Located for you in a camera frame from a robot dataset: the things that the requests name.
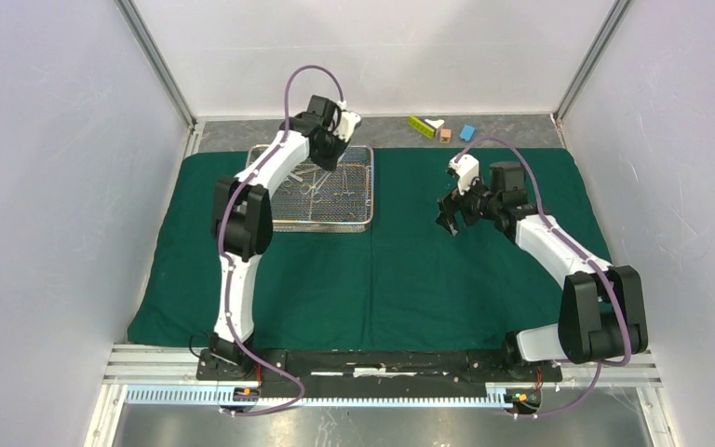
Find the steel forceps with ring handles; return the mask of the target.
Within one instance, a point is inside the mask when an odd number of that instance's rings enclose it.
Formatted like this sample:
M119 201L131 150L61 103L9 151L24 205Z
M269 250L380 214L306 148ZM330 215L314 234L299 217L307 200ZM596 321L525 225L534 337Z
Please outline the steel forceps with ring handles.
M306 172L301 185L300 194L310 200L311 204L319 203L322 200L321 189L330 179L332 172L324 169L314 169Z

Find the metal mesh instrument tray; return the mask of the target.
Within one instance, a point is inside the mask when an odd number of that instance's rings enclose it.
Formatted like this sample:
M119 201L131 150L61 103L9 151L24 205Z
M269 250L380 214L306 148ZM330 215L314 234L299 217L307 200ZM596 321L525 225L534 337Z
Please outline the metal mesh instrument tray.
M333 197L338 172L344 165L356 169L353 189L357 197ZM300 194L306 172L320 169L309 160L298 164L273 193L271 207L274 230L278 233L362 233L371 224L374 212L374 151L368 145L349 146L320 193L322 200L311 204Z

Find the brown wooden cube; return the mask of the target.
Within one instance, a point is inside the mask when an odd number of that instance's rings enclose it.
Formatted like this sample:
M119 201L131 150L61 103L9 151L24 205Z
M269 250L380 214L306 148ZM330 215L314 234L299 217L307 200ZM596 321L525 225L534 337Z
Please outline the brown wooden cube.
M450 143L452 140L452 131L450 129L441 129L438 133L440 143Z

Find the blue small block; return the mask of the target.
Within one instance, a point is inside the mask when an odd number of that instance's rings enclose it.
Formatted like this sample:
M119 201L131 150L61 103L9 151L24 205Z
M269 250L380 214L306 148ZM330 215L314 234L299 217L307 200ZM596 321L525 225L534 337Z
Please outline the blue small block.
M471 142L475 136L476 131L476 128L471 125L463 125L459 133L459 139L462 142Z

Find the green surgical cloth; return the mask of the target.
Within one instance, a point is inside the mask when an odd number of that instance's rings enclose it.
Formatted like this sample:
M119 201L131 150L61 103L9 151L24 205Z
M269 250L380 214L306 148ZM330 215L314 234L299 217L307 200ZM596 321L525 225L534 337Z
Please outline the green surgical cloth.
M258 349L494 349L507 333L554 323L561 289L489 222L452 236L436 223L452 188L444 148L375 152L374 215L353 234L277 233L256 279ZM182 162L162 223L133 344L202 343L219 311L210 231L214 185L243 153Z

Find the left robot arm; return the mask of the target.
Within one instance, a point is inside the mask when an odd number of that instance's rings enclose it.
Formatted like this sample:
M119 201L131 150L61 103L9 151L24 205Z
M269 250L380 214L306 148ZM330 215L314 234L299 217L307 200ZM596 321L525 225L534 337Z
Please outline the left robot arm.
M259 262L274 234L271 198L305 160L336 170L360 122L345 101L314 95L306 110L284 119L252 163L216 182L211 230L222 280L218 317L202 353L203 371L237 380L253 372L255 355L247 342L255 328L252 303Z

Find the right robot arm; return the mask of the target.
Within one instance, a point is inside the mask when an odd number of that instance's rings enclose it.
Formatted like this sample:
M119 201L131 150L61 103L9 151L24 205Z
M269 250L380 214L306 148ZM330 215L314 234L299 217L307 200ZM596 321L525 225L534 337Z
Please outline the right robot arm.
M618 363L647 349L640 274L592 254L531 201L522 163L491 164L487 182L473 156L455 156L447 171L456 185L438 201L437 224L455 236L461 224L493 222L561 288L556 323L507 335L500 356L507 377L523 380L544 361Z

